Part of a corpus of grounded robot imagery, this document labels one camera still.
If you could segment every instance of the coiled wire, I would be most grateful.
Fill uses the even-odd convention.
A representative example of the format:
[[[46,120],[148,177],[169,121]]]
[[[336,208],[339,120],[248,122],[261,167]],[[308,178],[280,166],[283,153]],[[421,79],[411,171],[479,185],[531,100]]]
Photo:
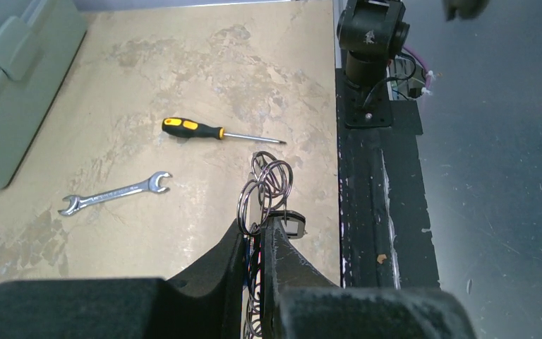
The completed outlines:
[[[249,179],[240,192],[236,209],[238,226],[247,241],[246,277],[248,284],[248,303],[243,327],[244,338],[261,338],[263,296],[260,289],[260,230],[267,221],[269,213],[280,208],[287,210],[287,199],[293,184],[291,166],[278,160],[269,152],[253,154]],[[260,213],[259,218],[248,219],[248,213]]]

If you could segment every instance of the wrench jaw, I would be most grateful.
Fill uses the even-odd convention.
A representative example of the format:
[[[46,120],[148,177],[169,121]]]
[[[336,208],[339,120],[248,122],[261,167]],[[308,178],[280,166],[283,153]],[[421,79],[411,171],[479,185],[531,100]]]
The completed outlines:
[[[148,190],[156,194],[167,192],[169,190],[169,187],[159,186],[159,181],[161,180],[161,178],[171,178],[171,174],[168,172],[154,173],[148,179]]]
[[[59,210],[59,214],[68,217],[70,215],[74,215],[76,212],[78,212],[80,209],[78,208],[78,205],[80,205],[80,197],[79,196],[66,196],[63,198],[63,201],[69,201],[69,207],[65,210]]]

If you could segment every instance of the beige tabletop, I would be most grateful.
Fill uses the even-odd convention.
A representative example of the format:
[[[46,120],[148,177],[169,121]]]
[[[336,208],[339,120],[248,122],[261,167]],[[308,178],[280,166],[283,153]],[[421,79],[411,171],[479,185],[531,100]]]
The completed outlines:
[[[91,13],[88,33],[11,185],[0,191],[0,282],[171,277],[235,218],[254,151],[294,168],[293,244],[339,279],[331,1]],[[161,133],[188,117],[287,145]],[[171,191],[90,206],[89,196],[156,171]]]

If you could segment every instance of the open-end wrench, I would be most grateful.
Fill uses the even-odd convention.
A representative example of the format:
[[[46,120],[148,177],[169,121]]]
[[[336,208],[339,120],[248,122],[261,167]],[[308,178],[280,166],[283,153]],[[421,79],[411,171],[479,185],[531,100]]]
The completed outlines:
[[[104,203],[105,201],[121,198],[123,196],[130,196],[131,194],[136,194],[144,191],[150,191],[156,194],[165,193],[169,190],[169,187],[159,186],[159,180],[161,178],[170,177],[171,174],[168,172],[157,172],[143,182],[122,187],[120,189],[114,189],[112,191],[95,194],[94,196],[88,196],[86,198],[77,195],[66,196],[64,198],[64,201],[69,201],[69,207],[65,210],[59,210],[59,214],[67,217],[75,214],[86,206],[94,205],[96,203]]]

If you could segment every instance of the screwdriver handle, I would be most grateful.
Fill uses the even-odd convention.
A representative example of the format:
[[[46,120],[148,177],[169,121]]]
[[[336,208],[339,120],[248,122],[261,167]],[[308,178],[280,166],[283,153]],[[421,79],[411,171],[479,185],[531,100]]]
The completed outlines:
[[[222,140],[225,130],[223,127],[211,127],[184,118],[166,118],[163,120],[164,132],[179,138],[215,138]]]

